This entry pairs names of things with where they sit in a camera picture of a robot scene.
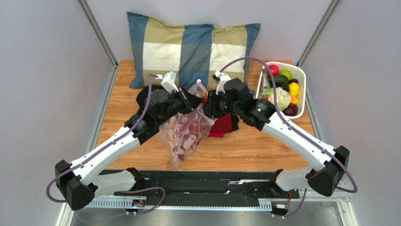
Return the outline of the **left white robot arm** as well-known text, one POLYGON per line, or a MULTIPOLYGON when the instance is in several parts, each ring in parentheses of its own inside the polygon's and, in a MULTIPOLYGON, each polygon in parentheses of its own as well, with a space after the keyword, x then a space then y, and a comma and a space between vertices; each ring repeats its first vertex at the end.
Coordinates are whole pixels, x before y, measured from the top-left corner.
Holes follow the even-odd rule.
POLYGON ((142 177, 128 168, 115 174, 102 171, 126 152, 139 147, 159 132, 161 124, 177 114, 188 114, 204 100, 179 88, 169 93, 162 87, 144 88, 137 97, 139 109, 108 140, 90 153, 55 165, 55 183, 71 210, 87 206, 94 198, 108 193, 129 191, 142 177))

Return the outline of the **red toy lobster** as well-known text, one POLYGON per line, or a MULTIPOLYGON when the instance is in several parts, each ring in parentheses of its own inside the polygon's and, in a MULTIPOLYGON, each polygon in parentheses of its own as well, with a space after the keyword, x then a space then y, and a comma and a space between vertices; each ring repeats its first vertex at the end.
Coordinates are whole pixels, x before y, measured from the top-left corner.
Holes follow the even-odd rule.
POLYGON ((203 97, 203 104, 202 104, 203 107, 207 104, 208 98, 209 98, 209 92, 206 92, 203 97))

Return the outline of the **clear zip top bag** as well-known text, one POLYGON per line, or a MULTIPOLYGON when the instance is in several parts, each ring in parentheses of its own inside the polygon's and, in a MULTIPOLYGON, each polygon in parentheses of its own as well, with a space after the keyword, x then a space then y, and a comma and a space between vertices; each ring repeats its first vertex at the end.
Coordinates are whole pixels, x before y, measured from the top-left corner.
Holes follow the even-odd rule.
POLYGON ((210 134, 215 120, 207 117, 201 104, 193 112, 179 113, 160 126, 158 141, 171 154, 171 167, 179 169, 210 134))

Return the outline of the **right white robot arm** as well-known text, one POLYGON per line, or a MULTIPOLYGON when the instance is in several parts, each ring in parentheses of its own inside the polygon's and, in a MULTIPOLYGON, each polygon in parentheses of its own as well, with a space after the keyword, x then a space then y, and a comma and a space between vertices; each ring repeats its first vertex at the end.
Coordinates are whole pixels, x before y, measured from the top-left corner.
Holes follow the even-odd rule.
POLYGON ((224 82, 222 90, 213 90, 203 107, 206 116, 220 118, 237 115, 245 124, 271 135, 297 152, 308 166, 296 170, 279 169, 271 178, 283 191, 310 188, 330 197, 347 172, 350 152, 344 146, 328 145, 289 120, 265 99, 255 99, 246 83, 239 79, 224 82))

